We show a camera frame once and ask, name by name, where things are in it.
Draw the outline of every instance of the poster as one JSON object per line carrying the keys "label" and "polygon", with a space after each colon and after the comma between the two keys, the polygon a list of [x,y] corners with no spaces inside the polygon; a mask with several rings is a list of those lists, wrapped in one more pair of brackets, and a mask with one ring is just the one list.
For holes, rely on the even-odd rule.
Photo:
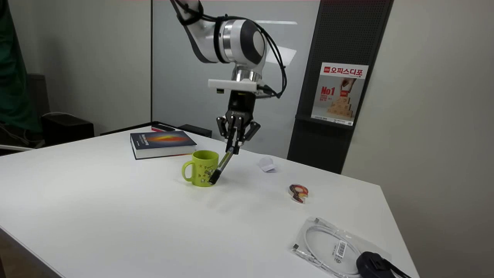
{"label": "poster", "polygon": [[368,67],[366,64],[323,63],[312,117],[352,126]]}

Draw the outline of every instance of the green mug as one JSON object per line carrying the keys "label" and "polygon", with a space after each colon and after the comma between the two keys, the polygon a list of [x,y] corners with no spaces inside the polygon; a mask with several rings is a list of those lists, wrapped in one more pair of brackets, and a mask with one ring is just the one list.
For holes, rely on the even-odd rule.
{"label": "green mug", "polygon": [[182,176],[186,180],[198,186],[210,186],[210,176],[218,168],[218,152],[209,149],[199,149],[192,154],[192,160],[186,162],[182,166]]}

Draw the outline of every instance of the floor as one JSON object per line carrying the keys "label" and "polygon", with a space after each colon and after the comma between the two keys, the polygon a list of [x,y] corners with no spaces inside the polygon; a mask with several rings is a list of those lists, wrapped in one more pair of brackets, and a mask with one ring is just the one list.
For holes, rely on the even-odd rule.
{"label": "floor", "polygon": [[3,230],[0,230],[0,261],[5,278],[59,278]]}

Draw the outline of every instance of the robotic arm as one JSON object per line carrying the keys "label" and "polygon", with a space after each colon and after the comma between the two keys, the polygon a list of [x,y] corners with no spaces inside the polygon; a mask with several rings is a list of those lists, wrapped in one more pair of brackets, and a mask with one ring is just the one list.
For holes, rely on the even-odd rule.
{"label": "robotic arm", "polygon": [[[261,128],[253,120],[257,98],[281,97],[286,88],[283,58],[272,37],[255,21],[244,16],[210,16],[204,13],[199,0],[170,0],[179,21],[184,24],[196,57],[204,63],[235,63],[232,80],[209,80],[216,92],[230,92],[229,111],[216,117],[221,135],[227,139],[226,155],[210,182],[216,183],[223,169],[246,140]],[[267,44],[281,66],[283,91],[275,92],[263,81]]]}

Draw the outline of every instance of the black cable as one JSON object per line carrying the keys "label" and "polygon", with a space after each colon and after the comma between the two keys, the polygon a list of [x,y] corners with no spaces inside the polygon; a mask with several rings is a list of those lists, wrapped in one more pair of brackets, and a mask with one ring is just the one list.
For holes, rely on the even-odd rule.
{"label": "black cable", "polygon": [[261,88],[263,91],[269,92],[270,95],[275,95],[275,97],[281,97],[287,88],[287,72],[286,72],[286,66],[283,63],[283,55],[280,52],[280,47],[277,44],[277,41],[274,40],[274,37],[261,26],[258,24],[257,21],[247,18],[247,16],[238,16],[238,15],[224,15],[224,16],[212,16],[209,13],[204,13],[204,9],[203,9],[203,4],[199,3],[199,10],[195,10],[195,9],[190,9],[189,4],[184,4],[178,0],[173,0],[176,4],[179,4],[186,12],[192,13],[193,16],[193,21],[198,21],[198,18],[203,18],[206,21],[215,21],[220,27],[220,24],[226,20],[249,20],[252,23],[255,23],[255,26],[260,29],[261,35],[264,37],[266,43],[270,46],[274,55],[275,55],[275,60],[280,66],[280,71],[281,71],[281,89],[280,91],[275,91],[274,88],[270,88],[269,84],[260,84],[258,88]]}

